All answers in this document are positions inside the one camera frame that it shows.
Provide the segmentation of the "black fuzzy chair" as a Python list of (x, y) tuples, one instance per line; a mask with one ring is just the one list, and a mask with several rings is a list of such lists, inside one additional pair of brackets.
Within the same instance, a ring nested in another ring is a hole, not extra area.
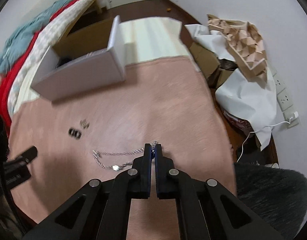
[(307, 178), (294, 170), (234, 164), (237, 198), (284, 239), (293, 239), (307, 212)]

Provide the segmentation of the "brown cardboard pieces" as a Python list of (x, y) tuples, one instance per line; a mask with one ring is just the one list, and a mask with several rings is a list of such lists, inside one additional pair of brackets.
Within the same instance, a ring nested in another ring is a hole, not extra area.
[(207, 84), (218, 89), (238, 68), (237, 64), (227, 59), (218, 59), (214, 53), (193, 42), (189, 48), (196, 64), (203, 73)]

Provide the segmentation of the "small silver earrings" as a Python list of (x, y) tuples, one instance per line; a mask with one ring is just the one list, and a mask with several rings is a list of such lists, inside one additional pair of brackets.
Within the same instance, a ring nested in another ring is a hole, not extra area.
[(81, 120), (81, 121), (80, 121), (80, 126), (81, 126), (82, 129), (87, 129), (87, 128), (89, 128), (90, 123), (87, 122), (86, 119), (84, 119), (84, 120)]

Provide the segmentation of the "white paper sheet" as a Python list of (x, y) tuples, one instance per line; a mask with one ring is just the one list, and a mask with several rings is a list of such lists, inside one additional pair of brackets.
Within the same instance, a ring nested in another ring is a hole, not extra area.
[[(209, 30), (200, 24), (185, 26), (191, 38), (216, 54), (219, 59), (235, 61), (227, 50), (227, 41), (219, 31)], [(215, 92), (216, 100), (229, 114), (250, 123), (252, 130), (260, 142), (260, 149), (264, 150), (271, 140), (272, 129), (277, 114), (276, 88), (271, 71), (267, 70), (267, 81), (255, 77), (248, 81), (240, 69)]]

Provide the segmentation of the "red bed cover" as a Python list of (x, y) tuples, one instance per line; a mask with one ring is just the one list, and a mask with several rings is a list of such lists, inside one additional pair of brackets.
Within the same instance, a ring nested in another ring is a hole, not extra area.
[[(61, 9), (67, 8), (69, 5), (72, 5), (77, 0), (72, 0), (70, 3), (65, 5), (64, 7), (60, 8), (57, 12), (60, 12)], [(10, 127), (11, 127), (11, 117), (8, 115), (7, 112), (7, 97), (11, 88), (11, 83), (13, 79), (17, 76), (20, 68), (23, 66), (26, 58), (28, 57), (30, 51), (32, 50), (34, 46), (34, 42), (38, 38), (38, 34), (43, 30), (43, 28), (40, 28), (38, 31), (36, 31), (33, 35), (33, 37), (30, 40), (29, 45), (27, 46), (27, 50), (21, 57), (15, 61), (15, 63), (12, 65), (11, 70), (7, 72), (6, 76), (3, 78), (1, 84), (0, 84), (0, 117), (2, 118), (4, 129), (6, 130), (7, 134), (10, 134)]]

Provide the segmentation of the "brown geometric patterned cloth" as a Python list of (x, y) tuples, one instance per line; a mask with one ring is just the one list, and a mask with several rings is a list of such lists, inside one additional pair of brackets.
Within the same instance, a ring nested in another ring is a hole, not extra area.
[(209, 30), (219, 31), (227, 41), (227, 50), (248, 81), (255, 77), (267, 81), (267, 55), (264, 40), (250, 22), (226, 20), (208, 14)]

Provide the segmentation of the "blue-grey quilt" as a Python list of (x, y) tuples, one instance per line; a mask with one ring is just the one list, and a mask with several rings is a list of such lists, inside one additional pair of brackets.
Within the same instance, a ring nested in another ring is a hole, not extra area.
[(72, 0), (11, 0), (0, 13), (0, 74), (6, 74), (28, 48), (34, 33)]

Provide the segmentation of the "striped pale cloth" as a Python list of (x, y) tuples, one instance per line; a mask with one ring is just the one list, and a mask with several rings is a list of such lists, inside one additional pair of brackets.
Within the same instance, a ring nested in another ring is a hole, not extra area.
[[(147, 17), (123, 22), (120, 25), (126, 45), (126, 64), (134, 64), (160, 59), (162, 57), (192, 56), (179, 36), (182, 22), (169, 17)], [(21, 85), (14, 114), (22, 103), (40, 97), (30, 85), (37, 71), (28, 71)]]

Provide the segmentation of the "white cardboard box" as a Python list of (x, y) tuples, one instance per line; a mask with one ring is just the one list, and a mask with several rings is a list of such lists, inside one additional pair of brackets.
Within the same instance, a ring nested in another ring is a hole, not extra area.
[(126, 76), (125, 52), (120, 16), (91, 24), (47, 49), (31, 88), (59, 101), (120, 83)]

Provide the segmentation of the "white power strip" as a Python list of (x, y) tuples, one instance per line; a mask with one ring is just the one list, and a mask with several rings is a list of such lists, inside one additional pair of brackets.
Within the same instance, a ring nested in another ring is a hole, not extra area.
[(276, 87), (277, 103), (285, 121), (288, 121), (286, 125), (288, 128), (297, 126), (299, 124), (299, 113), (295, 108), (291, 94), (289, 93), (287, 86), (285, 85), (282, 77), (278, 74), (277, 70), (271, 66), (269, 66), (269, 69), (272, 73)]

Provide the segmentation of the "checkered mattress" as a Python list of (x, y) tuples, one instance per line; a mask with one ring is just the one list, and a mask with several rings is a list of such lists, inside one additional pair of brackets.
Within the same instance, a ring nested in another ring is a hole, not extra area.
[(10, 117), (14, 114), (20, 88), (28, 71), (39, 65), (49, 46), (53, 46), (53, 44), (57, 43), (67, 27), (73, 23), (80, 14), (84, 13), (93, 2), (94, 0), (77, 0), (67, 8), (61, 9), (60, 12), (57, 12), (56, 16), (52, 18), (51, 22), (38, 34), (38, 38), (34, 42), (32, 50), (11, 83), (11, 88), (7, 97), (7, 112)]

